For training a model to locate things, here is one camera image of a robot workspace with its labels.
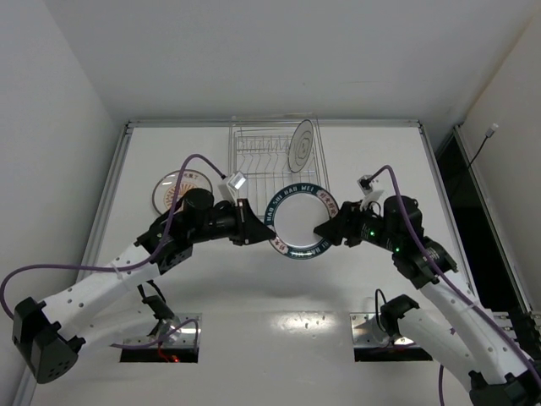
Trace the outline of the white plate wide green band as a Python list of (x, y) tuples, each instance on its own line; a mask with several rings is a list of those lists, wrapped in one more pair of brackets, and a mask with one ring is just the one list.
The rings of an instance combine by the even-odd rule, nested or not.
[(296, 183), (279, 190), (265, 209), (263, 223), (275, 232), (270, 245), (293, 260), (310, 260), (330, 247), (328, 239), (314, 233), (331, 220), (339, 206), (329, 191), (317, 184)]

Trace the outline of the white plate orange sunburst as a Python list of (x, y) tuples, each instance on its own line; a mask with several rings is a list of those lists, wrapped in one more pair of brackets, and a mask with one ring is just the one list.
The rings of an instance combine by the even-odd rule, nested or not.
[[(158, 215), (170, 209), (178, 175), (179, 171), (171, 172), (165, 175), (154, 187), (152, 206)], [(183, 172), (178, 198), (182, 198), (191, 189), (206, 189), (213, 192), (212, 184), (206, 175), (196, 170), (186, 169)]]

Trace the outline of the white plate thin green rim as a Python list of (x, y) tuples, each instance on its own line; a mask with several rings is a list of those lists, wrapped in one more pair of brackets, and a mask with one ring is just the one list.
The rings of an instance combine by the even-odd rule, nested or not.
[(314, 125), (305, 119), (295, 129), (288, 150), (288, 166), (292, 173), (299, 173), (306, 166), (314, 143)]

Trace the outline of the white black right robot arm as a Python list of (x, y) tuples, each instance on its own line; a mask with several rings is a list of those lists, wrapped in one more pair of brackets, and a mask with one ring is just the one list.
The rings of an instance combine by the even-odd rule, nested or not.
[(363, 202), (346, 202), (314, 231), (333, 245), (367, 242), (390, 251), (396, 269), (449, 324), (440, 325), (402, 294), (362, 324), (372, 346), (384, 347), (400, 337), (412, 340), (462, 384), (474, 405), (540, 403), (540, 363), (475, 303), (451, 256), (425, 236), (415, 199), (391, 196), (381, 215)]

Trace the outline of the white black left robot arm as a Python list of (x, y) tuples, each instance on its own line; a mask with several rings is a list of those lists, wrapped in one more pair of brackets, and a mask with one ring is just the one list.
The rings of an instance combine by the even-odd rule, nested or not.
[(191, 189), (172, 216), (158, 217), (107, 266), (41, 301), (23, 299), (14, 308), (12, 340), (40, 384), (71, 369), (83, 348), (94, 317), (138, 286), (186, 261), (195, 244), (228, 239), (238, 246), (272, 240), (276, 234), (245, 199), (216, 202), (206, 189)]

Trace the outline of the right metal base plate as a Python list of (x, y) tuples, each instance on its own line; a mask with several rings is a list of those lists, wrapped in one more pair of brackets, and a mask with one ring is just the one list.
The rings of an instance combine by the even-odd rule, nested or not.
[(410, 349), (419, 346), (407, 337), (391, 338), (377, 325), (375, 313), (351, 313), (352, 344), (355, 349)]

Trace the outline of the metal base plate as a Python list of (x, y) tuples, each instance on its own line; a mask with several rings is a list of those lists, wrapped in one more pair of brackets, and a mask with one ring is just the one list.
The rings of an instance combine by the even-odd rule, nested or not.
[(197, 352), (199, 350), (201, 322), (201, 313), (176, 314), (171, 320), (159, 321), (154, 334), (126, 338), (117, 347), (127, 350), (142, 350), (157, 348), (161, 345), (165, 348), (190, 349)]
[(351, 313), (352, 344), (355, 349), (410, 349), (419, 346), (407, 337), (391, 338), (377, 325), (375, 313)]

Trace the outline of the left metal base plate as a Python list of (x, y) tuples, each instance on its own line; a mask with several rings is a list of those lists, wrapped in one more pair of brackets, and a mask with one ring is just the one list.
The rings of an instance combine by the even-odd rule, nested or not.
[(197, 352), (199, 350), (201, 322), (201, 313), (176, 314), (171, 320), (159, 321), (154, 334), (126, 338), (117, 347), (127, 350), (142, 350), (157, 348), (161, 345), (165, 348), (190, 349)]

